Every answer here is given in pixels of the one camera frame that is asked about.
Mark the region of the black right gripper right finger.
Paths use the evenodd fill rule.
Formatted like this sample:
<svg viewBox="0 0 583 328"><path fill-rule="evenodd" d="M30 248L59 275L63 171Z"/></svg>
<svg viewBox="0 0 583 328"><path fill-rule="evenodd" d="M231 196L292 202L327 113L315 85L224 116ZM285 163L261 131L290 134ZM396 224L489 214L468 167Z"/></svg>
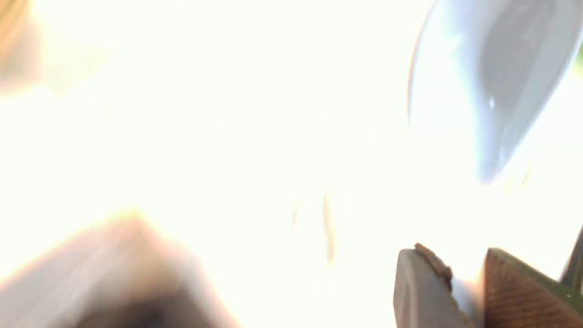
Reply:
<svg viewBox="0 0 583 328"><path fill-rule="evenodd" d="M582 295L500 248L485 257L487 328L581 328Z"/></svg>

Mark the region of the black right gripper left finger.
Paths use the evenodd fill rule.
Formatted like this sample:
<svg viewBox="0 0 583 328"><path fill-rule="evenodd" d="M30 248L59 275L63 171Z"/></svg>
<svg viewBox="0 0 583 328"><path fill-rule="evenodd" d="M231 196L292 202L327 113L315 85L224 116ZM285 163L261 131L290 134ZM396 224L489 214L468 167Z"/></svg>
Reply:
<svg viewBox="0 0 583 328"><path fill-rule="evenodd" d="M450 266L423 244L399 252L393 307L398 328L472 328L452 295Z"/></svg>

